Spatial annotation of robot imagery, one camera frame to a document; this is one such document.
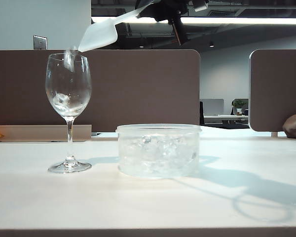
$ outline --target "office cubicle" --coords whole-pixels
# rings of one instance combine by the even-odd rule
[[[259,49],[250,57],[250,127],[283,131],[296,114],[296,49]]]
[[[45,94],[55,50],[0,51],[0,125],[64,124]],[[200,57],[194,50],[93,50],[93,92],[75,124],[115,131],[121,124],[199,124]]]

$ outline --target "pipe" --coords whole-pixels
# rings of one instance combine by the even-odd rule
[[[134,5],[128,4],[91,4],[91,8],[131,8],[134,9]],[[286,9],[296,10],[296,6],[285,6],[285,5],[262,5],[262,6],[250,6],[250,5],[208,5],[208,8],[213,9]]]

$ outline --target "glass stem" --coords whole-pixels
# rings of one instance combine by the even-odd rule
[[[72,163],[75,161],[74,158],[74,148],[73,148],[73,120],[66,121],[67,122],[67,128],[68,128],[68,148],[67,148],[67,157],[66,161],[68,163]]]

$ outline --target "potted plant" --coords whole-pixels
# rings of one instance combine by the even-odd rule
[[[231,105],[237,110],[237,115],[242,115],[242,106],[244,106],[247,102],[243,100],[234,100]]]

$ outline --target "plastic container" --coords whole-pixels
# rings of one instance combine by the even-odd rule
[[[190,175],[198,169],[200,131],[191,124],[118,126],[119,170],[148,178]]]

